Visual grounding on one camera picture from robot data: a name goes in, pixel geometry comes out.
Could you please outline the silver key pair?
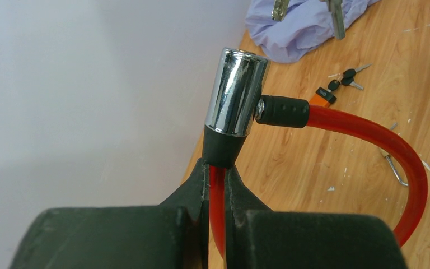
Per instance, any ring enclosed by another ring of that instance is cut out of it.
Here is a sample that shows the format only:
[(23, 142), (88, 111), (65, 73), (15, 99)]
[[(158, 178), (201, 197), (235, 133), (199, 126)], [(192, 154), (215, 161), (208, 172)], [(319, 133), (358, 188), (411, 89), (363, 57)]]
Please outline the silver key pair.
[(276, 22), (281, 22), (286, 18), (286, 16), (291, 16), (291, 13), (300, 15), (302, 21), (311, 22), (313, 22), (313, 19), (307, 19), (308, 15), (316, 17), (319, 21), (325, 21), (326, 18), (329, 17), (331, 18), (330, 28), (333, 33), (333, 37), (337, 40), (345, 38), (346, 29), (343, 13), (343, 1), (318, 1), (317, 4), (314, 4), (313, 1), (306, 1), (295, 9), (294, 5), (291, 5), (292, 2), (295, 1), (274, 1), (271, 11), (271, 19)]

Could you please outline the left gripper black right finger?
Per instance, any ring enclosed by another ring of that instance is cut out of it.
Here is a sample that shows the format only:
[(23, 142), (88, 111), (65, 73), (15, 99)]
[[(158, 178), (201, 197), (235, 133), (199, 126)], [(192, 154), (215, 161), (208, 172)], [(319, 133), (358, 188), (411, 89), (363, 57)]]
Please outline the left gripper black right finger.
[(274, 211), (225, 173), (226, 268), (406, 268), (378, 217)]

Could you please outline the black head key bunch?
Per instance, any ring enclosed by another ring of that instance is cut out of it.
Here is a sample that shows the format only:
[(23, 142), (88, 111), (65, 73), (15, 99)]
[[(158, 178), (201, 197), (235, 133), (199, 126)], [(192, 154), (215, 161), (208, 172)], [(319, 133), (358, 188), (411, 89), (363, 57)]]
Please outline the black head key bunch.
[(351, 86), (351, 87), (355, 87), (359, 90), (363, 90), (364, 88), (354, 81), (354, 77), (357, 73), (368, 68), (371, 65), (372, 65), (372, 63), (368, 63), (368, 64), (362, 65), (360, 67), (357, 67), (357, 68), (350, 68), (350, 69), (345, 70), (342, 73), (342, 77), (339, 80), (334, 79), (334, 80), (331, 80), (329, 82), (328, 90), (329, 91), (335, 91), (340, 87), (340, 85)]

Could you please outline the red cable lock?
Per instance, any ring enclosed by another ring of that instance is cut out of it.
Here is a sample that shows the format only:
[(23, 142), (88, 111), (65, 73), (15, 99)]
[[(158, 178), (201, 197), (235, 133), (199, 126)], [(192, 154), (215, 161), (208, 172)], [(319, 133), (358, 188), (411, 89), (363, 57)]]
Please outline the red cable lock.
[(428, 179), (418, 154), (400, 136), (368, 119), (311, 105), (304, 99), (264, 95), (269, 65), (265, 57), (230, 48), (222, 50), (219, 60), (205, 118), (202, 158), (209, 166), (209, 220), (221, 256), (226, 256), (226, 172), (234, 166), (253, 122), (338, 132), (390, 153), (408, 180), (408, 200), (394, 228), (396, 240), (404, 245), (423, 216), (428, 196)]

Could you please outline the orange black padlock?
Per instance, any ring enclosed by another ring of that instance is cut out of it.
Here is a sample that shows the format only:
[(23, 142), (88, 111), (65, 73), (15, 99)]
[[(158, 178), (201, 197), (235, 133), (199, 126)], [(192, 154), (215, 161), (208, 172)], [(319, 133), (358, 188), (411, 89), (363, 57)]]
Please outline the orange black padlock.
[(329, 89), (319, 87), (315, 91), (313, 97), (309, 100), (309, 104), (328, 108), (336, 101), (337, 97)]

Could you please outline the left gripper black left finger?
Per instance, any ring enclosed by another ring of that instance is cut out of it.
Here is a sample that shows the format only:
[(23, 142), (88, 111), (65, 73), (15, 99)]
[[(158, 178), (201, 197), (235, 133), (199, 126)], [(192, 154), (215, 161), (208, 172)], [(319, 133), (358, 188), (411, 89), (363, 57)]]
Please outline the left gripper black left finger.
[(153, 206), (61, 207), (41, 212), (11, 268), (207, 268), (209, 166)]

